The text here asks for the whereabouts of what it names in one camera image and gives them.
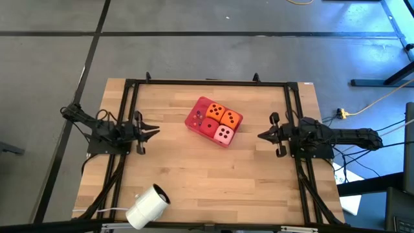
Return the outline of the black equipment box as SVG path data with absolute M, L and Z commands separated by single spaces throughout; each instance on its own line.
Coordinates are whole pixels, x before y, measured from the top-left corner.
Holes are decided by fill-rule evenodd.
M 389 187 L 386 192 L 385 229 L 414 233 L 414 195 Z

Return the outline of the black aluminium table frame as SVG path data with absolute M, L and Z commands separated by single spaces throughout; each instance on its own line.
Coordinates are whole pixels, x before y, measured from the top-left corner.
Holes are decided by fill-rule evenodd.
M 131 104 L 147 124 L 160 132 L 145 145 L 146 154 L 132 151 L 121 183 L 110 191 L 103 216 L 125 220 L 125 210 L 152 184 L 170 198 L 160 220 L 165 223 L 253 223 L 301 225 L 304 215 L 292 157 L 279 158 L 275 146 L 258 135 L 277 112 L 320 118 L 312 83 L 157 80 L 125 90 L 124 79 L 107 81 L 100 107 L 117 113 Z M 184 121 L 205 96 L 243 115 L 231 144 L 224 148 L 189 130 Z

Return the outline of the large red foam die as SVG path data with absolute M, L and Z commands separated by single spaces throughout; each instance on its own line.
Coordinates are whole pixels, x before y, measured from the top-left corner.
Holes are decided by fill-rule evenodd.
M 219 127 L 219 123 L 216 120 L 214 120 L 212 118 L 205 118 L 201 122 L 201 126 L 199 128 L 199 131 L 201 133 L 204 133 L 205 135 L 213 138 L 218 127 Z

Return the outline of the white cylindrical spotlight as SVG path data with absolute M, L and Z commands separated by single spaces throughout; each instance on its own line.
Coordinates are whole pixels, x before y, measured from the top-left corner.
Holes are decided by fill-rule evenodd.
M 140 230 L 149 222 L 158 219 L 170 204 L 166 192 L 159 185 L 152 184 L 144 193 L 135 197 L 134 204 L 125 216 L 133 228 Z

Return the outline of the grey panel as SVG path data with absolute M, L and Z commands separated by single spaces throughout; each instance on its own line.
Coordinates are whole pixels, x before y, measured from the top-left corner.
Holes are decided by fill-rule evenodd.
M 406 104 L 403 187 L 414 195 L 414 102 Z

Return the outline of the pink plastic bin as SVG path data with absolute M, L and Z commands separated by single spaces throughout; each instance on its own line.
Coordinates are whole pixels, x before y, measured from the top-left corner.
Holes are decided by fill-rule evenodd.
M 201 135 L 202 137 L 204 137 L 204 138 L 206 138 L 206 139 L 208 139 L 208 140 L 210 140 L 210 141 L 212 141 L 212 142 L 214 142 L 214 143 L 216 143 L 216 144 L 218 144 L 218 145 L 220 145 L 220 146 L 222 146 L 222 147 L 224 147 L 224 148 L 227 148 L 230 144 L 231 144 L 231 142 L 232 142 L 232 140 L 233 140 L 233 138 L 234 138 L 234 136 L 235 136 L 235 134 L 237 133 L 237 130 L 238 130 L 238 128 L 239 128 L 239 126 L 241 125 L 241 122 L 243 121 L 243 115 L 241 114 L 241 113 L 239 113 L 241 116 L 242 116 L 242 120 L 240 121 L 240 123 L 239 123 L 239 125 L 233 130 L 234 131 L 234 136 L 233 136 L 233 138 L 232 138 L 232 140 L 231 140 L 231 142 L 230 142 L 230 144 L 229 145 L 224 145 L 224 144 L 221 144 L 219 141 L 217 141 L 217 140 L 215 140 L 214 138 L 211 138 L 211 137 L 209 137 L 209 136 L 207 136 L 207 135 L 205 135 L 204 133 L 201 133 L 200 131 L 199 131 L 199 128 L 200 128 L 200 126 L 198 125 L 198 123 L 199 122 L 202 122 L 205 118 L 206 118 L 206 111 L 207 111 L 207 108 L 209 107 L 209 105 L 211 104 L 211 103 L 213 103 L 213 102 L 215 102 L 215 101 L 213 101 L 213 100 L 210 100 L 209 98 L 206 98 L 205 96 L 201 96 L 197 101 L 196 101 L 196 103 L 195 103 L 195 105 L 193 106 L 193 108 L 192 108 L 192 110 L 190 111 L 190 113 L 188 114 L 188 116 L 187 116 L 187 118 L 185 119 L 185 121 L 184 121 L 184 124 L 186 125 L 186 127 L 188 128 L 188 129 L 190 129 L 190 130 L 192 130 L 193 132 L 195 132 L 195 133 L 197 133 L 197 134 L 199 134 L 199 135 Z M 225 107 L 225 109 L 226 110 L 232 110 L 232 109 L 229 109 L 228 107 L 226 107 L 226 106 L 224 106 L 223 105 L 223 107 Z M 201 114 L 200 115 L 202 115 L 203 116 L 203 118 L 202 119 L 200 119 L 199 118 L 199 116 L 200 115 L 198 115 L 197 114 L 197 112 L 198 111 L 200 111 L 201 112 Z

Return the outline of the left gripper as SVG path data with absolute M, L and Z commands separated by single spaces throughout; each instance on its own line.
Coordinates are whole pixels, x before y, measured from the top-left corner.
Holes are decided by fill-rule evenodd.
M 139 111 L 133 113 L 135 123 L 124 122 L 123 127 L 123 136 L 122 139 L 124 142 L 132 142 L 137 140 L 136 152 L 140 155 L 146 154 L 146 149 L 143 146 L 144 142 L 147 142 L 152 136 L 159 133 L 158 126 L 152 126 L 144 123 L 142 121 L 142 114 Z

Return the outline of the large orange foam die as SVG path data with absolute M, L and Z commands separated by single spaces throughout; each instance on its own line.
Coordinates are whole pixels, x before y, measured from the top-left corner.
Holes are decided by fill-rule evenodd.
M 225 107 L 218 103 L 211 103 L 206 111 L 206 118 L 212 118 L 216 120 L 217 122 L 221 121 L 221 118 L 224 115 L 224 112 L 226 111 Z
M 220 124 L 225 125 L 234 130 L 242 120 L 242 116 L 232 110 L 226 110 L 221 118 Z

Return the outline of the white paper sheet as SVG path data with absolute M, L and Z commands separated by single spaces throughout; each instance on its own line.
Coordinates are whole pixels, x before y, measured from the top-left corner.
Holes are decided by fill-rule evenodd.
M 334 172 L 334 178 L 335 178 L 337 185 L 343 184 L 346 178 L 350 182 L 364 180 L 364 178 L 358 176 L 357 174 L 353 172 L 347 172 L 347 177 L 345 178 L 345 175 L 343 174 L 343 168 L 340 168 L 340 166 L 336 164 L 335 162 L 332 165 L 333 165 L 333 168 L 337 170 Z M 360 207 L 361 198 L 362 198 L 361 195 L 341 197 L 340 203 L 341 203 L 342 209 L 356 216 L 358 214 L 358 209 Z

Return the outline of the dark furniture leg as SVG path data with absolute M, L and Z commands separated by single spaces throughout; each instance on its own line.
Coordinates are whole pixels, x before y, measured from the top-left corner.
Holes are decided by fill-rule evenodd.
M 21 148 L 18 148 L 18 147 L 15 147 L 13 145 L 10 145 L 10 144 L 7 144 L 5 142 L 0 141 L 0 155 L 3 152 L 13 153 L 13 154 L 16 154 L 16 155 L 22 155 L 22 154 L 24 154 L 25 151 L 24 151 L 24 149 L 21 149 Z

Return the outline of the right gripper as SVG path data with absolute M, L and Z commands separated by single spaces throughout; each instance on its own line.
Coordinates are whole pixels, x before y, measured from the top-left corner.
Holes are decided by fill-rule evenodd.
M 271 113 L 270 123 L 272 126 L 269 130 L 260 133 L 258 137 L 278 146 L 276 149 L 277 157 L 287 155 L 287 147 L 283 145 L 283 141 L 288 142 L 292 156 L 301 157 L 302 150 L 300 148 L 299 128 L 292 126 L 290 123 L 279 125 L 279 114 L 277 112 Z

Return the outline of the black floor beam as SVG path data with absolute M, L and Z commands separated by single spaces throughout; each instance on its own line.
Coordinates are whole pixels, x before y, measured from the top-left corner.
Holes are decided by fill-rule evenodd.
M 401 190 L 403 178 L 403 172 L 392 173 L 381 177 L 338 184 L 337 189 L 340 197 L 385 192 L 389 187 Z

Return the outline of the large pale pink foam die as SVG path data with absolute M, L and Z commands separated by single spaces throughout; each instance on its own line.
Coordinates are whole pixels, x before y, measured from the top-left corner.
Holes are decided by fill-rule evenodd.
M 225 125 L 220 125 L 215 132 L 214 139 L 221 144 L 229 145 L 234 136 L 234 131 Z

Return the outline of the black desk frame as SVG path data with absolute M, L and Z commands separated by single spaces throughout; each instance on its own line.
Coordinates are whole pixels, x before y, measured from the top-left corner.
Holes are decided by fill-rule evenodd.
M 408 43 L 405 35 L 402 33 L 398 23 L 393 16 L 386 0 L 378 0 L 384 12 L 386 13 L 394 33 L 402 44 L 402 50 L 407 54 L 410 63 L 401 68 L 395 74 L 391 75 L 385 80 L 367 80 L 367 79 L 352 79 L 350 84 L 353 87 L 414 87 L 414 80 L 405 80 L 409 75 L 414 73 L 414 43 Z

